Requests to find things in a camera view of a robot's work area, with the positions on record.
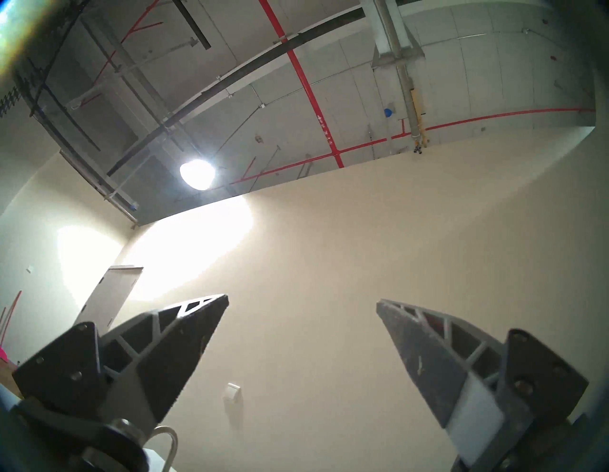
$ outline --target fire sprinkler pipe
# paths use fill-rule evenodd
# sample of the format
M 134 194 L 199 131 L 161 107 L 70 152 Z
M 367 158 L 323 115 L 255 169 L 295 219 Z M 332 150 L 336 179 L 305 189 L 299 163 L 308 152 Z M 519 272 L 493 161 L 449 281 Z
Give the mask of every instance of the fire sprinkler pipe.
M 286 33 L 283 30 L 283 28 L 281 27 L 279 20 L 275 16 L 275 12 L 273 12 L 273 9 L 270 7 L 269 2 L 267 0 L 258 0 L 258 1 L 260 2 L 262 9 L 264 9 L 264 13 L 266 13 L 266 15 L 269 17 L 269 21 L 270 21 L 271 25 L 273 25 L 273 28 L 275 29 L 275 33 L 277 33 L 277 36 L 279 36 L 279 39 L 281 40 L 281 42 L 287 43 Z M 332 151 L 332 155 L 334 156 L 334 159 L 336 159 L 336 164 L 340 168 L 345 167 L 345 165 L 342 162 L 342 159 L 340 158 L 340 152 L 339 152 L 338 148 L 336 147 L 336 143 L 334 142 L 332 133 L 330 133 L 330 129 L 328 128 L 328 123 L 326 122 L 326 119 L 323 117 L 322 109 L 319 107 L 319 103 L 317 103 L 317 99 L 315 98 L 315 95 L 313 94 L 313 90 L 311 89 L 311 84 L 309 83 L 309 81 L 307 80 L 307 78 L 305 76 L 305 72 L 303 71 L 303 68 L 300 65 L 300 61 L 298 61 L 298 58 L 296 57 L 296 53 L 293 50 L 289 50 L 287 52 L 287 56 L 290 58 L 290 62 L 292 63 L 292 66 L 294 67 L 294 70 L 296 71 L 296 75 L 300 79 L 300 83 L 303 85 L 304 92 L 306 93 L 306 96 L 309 99 L 309 102 L 311 103 L 311 107 L 313 108 L 313 111 L 315 112 L 315 115 L 317 116 L 317 119 L 319 120 L 319 124 L 322 127 L 323 134 L 326 136 L 326 140 L 328 141 L 328 144 L 330 146 L 330 151 Z
M 391 52 L 393 53 L 393 56 L 396 59 L 401 59 L 403 56 L 402 47 L 400 46 L 398 34 L 395 31 L 395 26 L 393 25 L 391 15 L 389 14 L 387 3 L 385 2 L 385 0 L 374 0 L 374 4 L 376 7 L 376 11 L 378 12 L 379 17 L 381 19 L 385 34 L 387 35 L 387 40 L 389 41 L 389 48 L 391 49 Z M 419 144 L 421 142 L 421 132 L 419 131 L 417 111 L 415 109 L 414 101 L 412 100 L 412 93 L 410 93 L 413 88 L 412 79 L 408 76 L 406 64 L 398 64 L 396 66 L 396 70 L 398 72 L 398 79 L 400 80 L 402 94 L 404 95 L 404 103 L 406 104 L 406 116 L 408 117 L 408 124 L 410 125 L 412 139 L 415 141 L 416 144 Z

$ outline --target beige wall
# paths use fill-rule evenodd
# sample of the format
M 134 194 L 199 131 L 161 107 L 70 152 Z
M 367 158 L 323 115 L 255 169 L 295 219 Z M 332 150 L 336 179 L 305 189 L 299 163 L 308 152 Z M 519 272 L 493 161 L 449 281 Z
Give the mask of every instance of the beige wall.
M 530 330 L 590 381 L 609 345 L 599 130 L 515 130 L 315 175 L 140 229 L 117 322 L 227 293 L 164 423 L 180 472 L 448 470 L 455 452 L 375 314 L 380 298 Z M 228 382 L 242 386 L 225 407 Z M 154 446 L 161 452 L 160 441 Z
M 21 188 L 0 216 L 0 310 L 23 291 L 2 346 L 11 361 L 70 328 L 130 228 L 58 153 Z
M 12 86 L 12 80 L 3 82 L 1 96 Z M 31 176 L 59 151 L 57 143 L 29 115 L 30 109 L 21 99 L 0 118 L 0 215 Z

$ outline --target white door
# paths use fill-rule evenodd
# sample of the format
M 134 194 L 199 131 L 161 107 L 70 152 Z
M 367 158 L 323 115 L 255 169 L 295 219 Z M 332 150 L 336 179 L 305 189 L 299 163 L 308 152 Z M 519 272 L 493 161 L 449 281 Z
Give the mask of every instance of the white door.
M 105 334 L 141 273 L 142 267 L 113 266 L 109 268 L 80 310 L 74 324 L 92 321 L 95 323 L 99 335 Z

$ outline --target bolt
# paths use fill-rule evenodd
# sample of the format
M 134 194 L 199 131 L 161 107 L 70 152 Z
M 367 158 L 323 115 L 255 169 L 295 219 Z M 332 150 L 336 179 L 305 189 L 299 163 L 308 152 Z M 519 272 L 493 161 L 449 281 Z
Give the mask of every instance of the bolt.
M 518 458 L 514 454 L 510 454 L 499 464 L 500 470 L 516 470 L 516 467 L 518 467 Z
M 524 395 L 531 395 L 533 394 L 533 391 L 535 390 L 535 388 L 533 387 L 533 384 L 531 384 L 531 382 L 529 382 L 528 380 L 525 379 L 517 379 L 514 382 L 514 387 L 516 388 L 517 391 L 519 391 L 520 393 L 523 393 Z
M 512 334 L 512 339 L 518 342 L 527 342 L 529 337 L 525 333 L 514 333 Z
M 567 368 L 564 365 L 558 363 L 552 366 L 552 372 L 554 372 L 559 377 L 567 377 L 569 375 L 569 371 L 567 370 Z

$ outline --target exposed ceiling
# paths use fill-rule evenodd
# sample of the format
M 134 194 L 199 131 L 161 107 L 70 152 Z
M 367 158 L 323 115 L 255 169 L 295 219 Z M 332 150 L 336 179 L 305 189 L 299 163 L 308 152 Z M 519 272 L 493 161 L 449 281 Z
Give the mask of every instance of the exposed ceiling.
M 257 0 L 188 0 L 185 2 L 211 48 L 184 44 L 194 33 L 171 1 L 105 1 L 82 15 L 69 34 L 48 79 L 63 104 L 74 102 L 95 83 L 87 103 L 71 110 L 74 120 L 100 148 L 96 150 L 43 94 L 40 104 L 85 159 L 106 173 L 127 149 L 157 122 L 139 103 L 135 90 L 162 121 L 185 102 L 234 68 L 273 47 L 277 34 Z M 275 0 L 269 2 L 286 35 L 311 27 L 350 7 L 354 0 Z M 538 2 L 480 2 L 437 8 L 422 0 L 400 7 L 406 26 L 422 45 L 425 57 L 408 64 L 423 109 L 429 145 L 465 139 L 506 127 L 593 125 L 590 66 L 572 44 L 557 16 Z M 111 53 L 114 46 L 100 25 L 123 39 L 157 100 L 133 71 L 124 79 L 91 39 Z M 139 19 L 134 31 L 133 25 Z M 296 49 L 344 165 L 412 150 L 395 69 L 372 69 L 374 39 L 361 19 Z M 48 51 L 32 60 L 45 65 Z M 120 54 L 117 68 L 129 64 Z M 337 169 L 311 104 L 285 55 L 233 85 L 196 109 L 167 137 L 139 153 L 112 176 L 121 191 L 139 205 L 133 215 L 141 224 L 227 197 Z M 393 111 L 386 118 L 384 108 Z M 510 112 L 546 110 L 471 121 Z M 460 124 L 453 122 L 466 121 Z M 218 184 L 208 191 L 190 188 L 179 166 L 197 153 L 186 133 L 218 168 Z M 387 136 L 391 141 L 370 145 Z

